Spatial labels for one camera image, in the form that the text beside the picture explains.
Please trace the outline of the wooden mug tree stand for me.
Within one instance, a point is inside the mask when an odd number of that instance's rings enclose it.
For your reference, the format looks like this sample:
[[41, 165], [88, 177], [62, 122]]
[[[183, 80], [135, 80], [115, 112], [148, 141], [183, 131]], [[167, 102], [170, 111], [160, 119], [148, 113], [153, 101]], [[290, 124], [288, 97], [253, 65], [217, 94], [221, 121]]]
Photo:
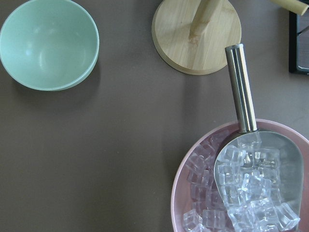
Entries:
[[227, 65], [225, 48], [240, 43], [241, 23], [228, 0], [164, 0], [153, 17], [152, 38], [171, 67], [211, 74]]

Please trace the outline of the pink bowl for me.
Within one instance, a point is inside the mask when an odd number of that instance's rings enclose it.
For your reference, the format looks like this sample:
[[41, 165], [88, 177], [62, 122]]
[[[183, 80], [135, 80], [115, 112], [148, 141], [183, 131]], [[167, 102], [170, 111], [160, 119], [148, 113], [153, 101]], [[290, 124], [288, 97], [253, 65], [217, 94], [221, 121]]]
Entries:
[[[266, 119], [257, 119], [257, 125], [262, 129], [268, 129], [278, 132], [286, 137], [290, 138], [300, 149], [303, 155], [304, 161], [304, 176], [303, 176], [303, 189], [302, 189], [302, 200], [300, 207], [300, 222], [298, 229], [302, 232], [307, 232], [309, 230], [309, 141], [306, 137], [298, 133], [297, 131], [280, 124], [275, 121], [270, 121]], [[171, 221], [173, 230], [175, 232], [183, 232], [183, 214], [191, 210], [191, 204], [193, 200], [191, 199], [191, 185], [187, 181], [189, 170], [186, 168], [185, 164], [187, 159], [190, 157], [194, 149], [204, 140], [208, 139], [210, 136], [217, 134], [218, 132], [228, 130], [230, 133], [238, 129], [238, 123], [228, 122], [220, 125], [210, 132], [206, 133], [201, 137], [187, 152], [183, 158], [174, 178], [174, 183], [171, 192]]]

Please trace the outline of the metal ice scoop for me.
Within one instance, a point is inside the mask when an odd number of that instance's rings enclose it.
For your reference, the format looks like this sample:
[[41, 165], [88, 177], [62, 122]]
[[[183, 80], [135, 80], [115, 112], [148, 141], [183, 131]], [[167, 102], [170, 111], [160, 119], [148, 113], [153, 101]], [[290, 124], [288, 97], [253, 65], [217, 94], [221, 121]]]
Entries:
[[237, 232], [295, 232], [300, 222], [303, 156], [288, 137], [256, 124], [242, 44], [225, 49], [238, 130], [222, 143], [214, 178]]

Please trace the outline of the green bowl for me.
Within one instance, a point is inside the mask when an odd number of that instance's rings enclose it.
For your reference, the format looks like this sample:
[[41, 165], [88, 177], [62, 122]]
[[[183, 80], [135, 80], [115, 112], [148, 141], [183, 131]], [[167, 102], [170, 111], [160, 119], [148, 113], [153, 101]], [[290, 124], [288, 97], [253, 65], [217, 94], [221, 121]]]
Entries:
[[4, 21], [0, 60], [25, 87], [59, 91], [84, 81], [99, 55], [99, 32], [90, 13], [71, 0], [29, 0]]

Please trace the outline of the black glass tray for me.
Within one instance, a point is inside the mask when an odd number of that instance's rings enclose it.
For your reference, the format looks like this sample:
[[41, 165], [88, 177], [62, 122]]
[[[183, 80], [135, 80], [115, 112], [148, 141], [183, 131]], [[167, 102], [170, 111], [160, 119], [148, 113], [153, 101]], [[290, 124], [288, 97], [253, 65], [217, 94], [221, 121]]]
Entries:
[[289, 72], [309, 75], [309, 11], [289, 13]]

